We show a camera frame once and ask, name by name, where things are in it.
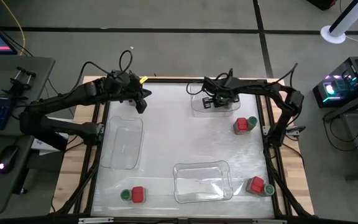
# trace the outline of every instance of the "white pole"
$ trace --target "white pole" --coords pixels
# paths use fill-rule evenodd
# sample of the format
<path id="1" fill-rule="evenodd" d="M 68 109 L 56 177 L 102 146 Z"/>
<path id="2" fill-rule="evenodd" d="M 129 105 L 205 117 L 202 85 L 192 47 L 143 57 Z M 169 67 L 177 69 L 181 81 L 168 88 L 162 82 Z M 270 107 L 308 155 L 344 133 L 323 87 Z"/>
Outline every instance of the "white pole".
<path id="1" fill-rule="evenodd" d="M 356 20 L 358 20 L 358 0 L 353 0 L 331 26 L 321 29 L 320 34 L 330 43 L 341 44 L 346 39 L 345 32 Z"/>

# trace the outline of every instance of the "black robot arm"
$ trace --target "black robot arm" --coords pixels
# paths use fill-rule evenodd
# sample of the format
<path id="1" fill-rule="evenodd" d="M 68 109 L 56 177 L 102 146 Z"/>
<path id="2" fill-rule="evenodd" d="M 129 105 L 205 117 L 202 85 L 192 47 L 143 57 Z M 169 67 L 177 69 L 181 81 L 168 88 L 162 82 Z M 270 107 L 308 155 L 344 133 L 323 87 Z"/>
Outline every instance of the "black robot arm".
<path id="1" fill-rule="evenodd" d="M 240 80 L 229 75 L 226 78 L 212 80 L 204 78 L 203 90 L 212 96 L 215 106 L 224 106 L 234 102 L 240 93 L 269 96 L 282 113 L 278 121 L 269 129 L 266 136 L 267 143 L 280 147 L 283 143 L 286 128 L 291 117 L 301 111 L 304 96 L 290 86 L 279 83 L 267 83 L 265 80 Z M 283 100 L 280 92 L 287 93 Z"/>
<path id="2" fill-rule="evenodd" d="M 34 101 L 19 115 L 20 129 L 24 134 L 64 151 L 67 141 L 57 133 L 76 134 L 86 145 L 95 145 L 101 140 L 101 124 L 75 124 L 49 119 L 46 114 L 76 105 L 93 105 L 107 101 L 134 100 L 136 110 L 143 113 L 147 107 L 144 98 L 152 94 L 142 88 L 140 78 L 133 74 L 112 71 L 107 77 L 79 85 L 73 91 L 46 100 Z"/>

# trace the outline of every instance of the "yellow tag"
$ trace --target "yellow tag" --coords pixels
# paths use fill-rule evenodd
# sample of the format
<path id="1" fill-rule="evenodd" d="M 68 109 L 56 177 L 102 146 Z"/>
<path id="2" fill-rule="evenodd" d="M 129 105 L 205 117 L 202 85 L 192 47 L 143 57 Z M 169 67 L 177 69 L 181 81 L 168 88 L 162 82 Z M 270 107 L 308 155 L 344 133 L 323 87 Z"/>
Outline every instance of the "yellow tag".
<path id="1" fill-rule="evenodd" d="M 146 80 L 148 80 L 148 77 L 143 77 L 139 80 L 140 84 L 143 84 L 143 82 L 146 82 Z"/>

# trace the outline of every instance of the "transparent plastic bin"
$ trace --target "transparent plastic bin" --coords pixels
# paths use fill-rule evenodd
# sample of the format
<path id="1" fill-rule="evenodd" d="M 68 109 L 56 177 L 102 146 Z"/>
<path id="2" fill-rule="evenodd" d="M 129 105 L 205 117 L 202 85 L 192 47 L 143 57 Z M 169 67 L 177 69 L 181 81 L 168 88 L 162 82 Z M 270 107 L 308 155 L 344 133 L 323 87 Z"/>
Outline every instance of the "transparent plastic bin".
<path id="1" fill-rule="evenodd" d="M 142 147 L 142 119 L 113 116 L 108 126 L 108 145 L 102 156 L 101 166 L 112 169 L 135 168 Z"/>
<path id="2" fill-rule="evenodd" d="M 201 90 L 203 85 L 200 83 L 191 83 L 189 85 L 190 93 L 197 93 Z M 191 108 L 193 109 L 193 116 L 197 118 L 217 118 L 224 116 L 232 116 L 236 110 L 241 106 L 240 101 L 233 103 L 230 106 L 221 106 L 216 108 L 212 107 L 205 109 L 203 104 L 203 98 L 210 97 L 205 92 L 200 92 L 197 95 L 190 95 Z"/>
<path id="3" fill-rule="evenodd" d="M 178 203 L 229 200 L 233 187 L 225 161 L 176 164 L 173 167 L 175 200 Z"/>

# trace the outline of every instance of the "pc case with rgb lights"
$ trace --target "pc case with rgb lights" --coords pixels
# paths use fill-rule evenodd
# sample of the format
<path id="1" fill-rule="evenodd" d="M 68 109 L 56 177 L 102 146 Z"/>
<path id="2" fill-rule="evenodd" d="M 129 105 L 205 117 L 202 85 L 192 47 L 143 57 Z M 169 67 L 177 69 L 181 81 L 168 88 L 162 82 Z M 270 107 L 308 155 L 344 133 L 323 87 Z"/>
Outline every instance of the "pc case with rgb lights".
<path id="1" fill-rule="evenodd" d="M 358 97 L 358 57 L 349 57 L 313 88 L 320 108 L 340 107 Z"/>

